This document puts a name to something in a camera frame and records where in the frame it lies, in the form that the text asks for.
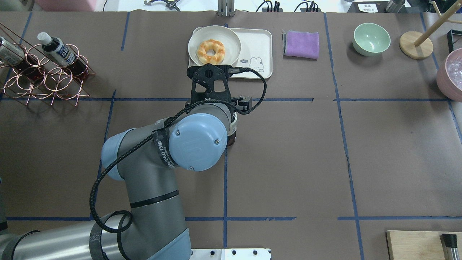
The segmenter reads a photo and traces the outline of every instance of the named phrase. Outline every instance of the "bottle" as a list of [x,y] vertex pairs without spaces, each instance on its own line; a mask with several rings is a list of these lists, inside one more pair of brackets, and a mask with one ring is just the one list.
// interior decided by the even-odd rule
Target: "bottle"
[[61,39],[51,37],[46,32],[38,34],[37,39],[42,42],[42,49],[48,59],[60,67],[66,67],[74,78],[80,81],[88,77],[87,66],[80,59],[75,58],[74,52]]
[[0,37],[0,62],[17,69],[32,82],[44,77],[43,68],[38,66],[38,60],[27,56],[22,49]]

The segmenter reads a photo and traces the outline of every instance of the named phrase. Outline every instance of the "folded towel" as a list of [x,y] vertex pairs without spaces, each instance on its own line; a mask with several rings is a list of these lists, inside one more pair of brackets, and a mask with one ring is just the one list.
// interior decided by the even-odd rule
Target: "folded towel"
[[319,33],[288,31],[283,33],[284,55],[310,59],[319,58]]

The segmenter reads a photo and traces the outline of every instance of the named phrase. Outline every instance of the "blue label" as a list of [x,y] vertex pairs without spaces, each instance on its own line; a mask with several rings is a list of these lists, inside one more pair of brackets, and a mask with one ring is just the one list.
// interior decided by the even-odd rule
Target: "blue label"
[[61,46],[61,49],[59,49],[56,53],[65,59],[66,56],[69,54],[69,48],[63,45]]

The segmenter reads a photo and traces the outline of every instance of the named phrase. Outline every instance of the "bunny drawing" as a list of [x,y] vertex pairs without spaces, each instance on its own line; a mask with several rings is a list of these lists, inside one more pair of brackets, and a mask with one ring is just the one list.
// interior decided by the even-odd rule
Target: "bunny drawing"
[[263,63],[261,62],[261,58],[251,58],[249,68],[252,68],[258,72],[264,72]]

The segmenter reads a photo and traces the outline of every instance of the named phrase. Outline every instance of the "blue joint cap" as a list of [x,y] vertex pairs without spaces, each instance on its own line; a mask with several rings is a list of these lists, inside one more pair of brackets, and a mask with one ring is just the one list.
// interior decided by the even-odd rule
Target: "blue joint cap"
[[[117,134],[104,142],[103,149],[101,150],[101,163],[104,168],[107,168],[109,164],[117,159],[117,152],[119,151],[120,144],[125,135],[130,132],[132,129]],[[124,180],[117,170],[117,165],[115,165],[108,173],[108,175],[115,180]]]
[[196,172],[215,165],[228,141],[225,125],[206,113],[183,118],[170,132],[169,150],[173,160],[179,166]]

